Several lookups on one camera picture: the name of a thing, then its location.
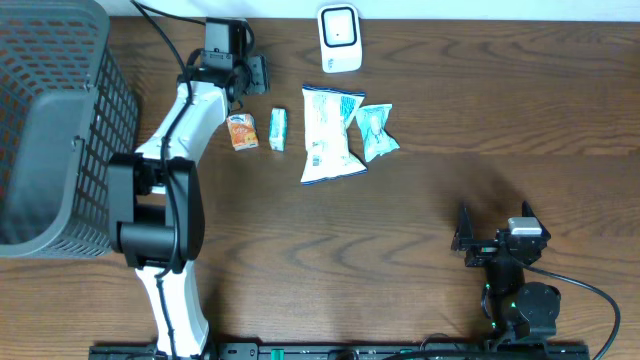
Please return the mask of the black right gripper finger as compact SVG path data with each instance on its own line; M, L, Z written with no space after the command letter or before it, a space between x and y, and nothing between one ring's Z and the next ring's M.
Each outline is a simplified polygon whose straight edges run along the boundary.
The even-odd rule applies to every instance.
M521 206L522 216L526 218L526 225L522 230L524 235L549 236L550 233L542 224L541 220L534 213L528 201L524 201Z
M460 206L458 211L458 224L452 240L453 250L467 250L474 241L473 227L467 208Z

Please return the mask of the small teal white box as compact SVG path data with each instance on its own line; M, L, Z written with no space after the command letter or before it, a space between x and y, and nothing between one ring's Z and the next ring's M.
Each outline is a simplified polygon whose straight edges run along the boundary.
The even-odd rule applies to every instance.
M269 144L274 151L285 150L287 137L287 113L283 108L273 108L270 116Z

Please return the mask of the small orange juice box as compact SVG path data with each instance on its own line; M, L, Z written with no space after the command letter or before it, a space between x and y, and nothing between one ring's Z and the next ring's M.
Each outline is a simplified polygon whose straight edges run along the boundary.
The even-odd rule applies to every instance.
M255 120L249 113L233 114L226 120L231 143L235 151L241 151L259 146L255 127Z

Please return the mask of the large white snack bag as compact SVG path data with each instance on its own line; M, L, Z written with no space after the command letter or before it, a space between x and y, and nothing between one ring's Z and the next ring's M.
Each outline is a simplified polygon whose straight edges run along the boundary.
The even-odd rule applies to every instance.
M302 94L307 158L300 182L366 173L367 167L349 150L347 134L366 93L304 84Z

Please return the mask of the teal candy wrapper packet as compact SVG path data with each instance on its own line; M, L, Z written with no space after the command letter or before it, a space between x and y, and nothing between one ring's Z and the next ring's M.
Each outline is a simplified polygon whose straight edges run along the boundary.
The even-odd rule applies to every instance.
M385 130L392 108L392 104L366 105L356 112L356 122L361 132L364 159L367 163L377 156L400 148L397 141Z

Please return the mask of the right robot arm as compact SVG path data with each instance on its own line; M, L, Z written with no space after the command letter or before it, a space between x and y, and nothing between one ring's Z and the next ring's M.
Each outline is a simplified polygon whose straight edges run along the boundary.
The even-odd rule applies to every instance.
M509 218L507 226L488 240L474 237L470 215L465 207L460 208L451 249L465 253L467 267L485 271L481 307L493 328L484 341L487 350L543 347L546 339L556 334L559 290L541 282L528 282L524 276L525 268L541 257L550 239L551 234L528 203L522 204L520 216Z

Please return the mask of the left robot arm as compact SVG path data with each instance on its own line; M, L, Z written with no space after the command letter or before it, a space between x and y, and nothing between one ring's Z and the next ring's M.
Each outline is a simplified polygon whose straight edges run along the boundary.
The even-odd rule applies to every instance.
M109 161L110 246L146 290L158 329L157 357L198 359L206 352L210 326L195 275L205 233L197 167L232 104L268 89L262 55L230 67L189 64L156 132L134 152Z

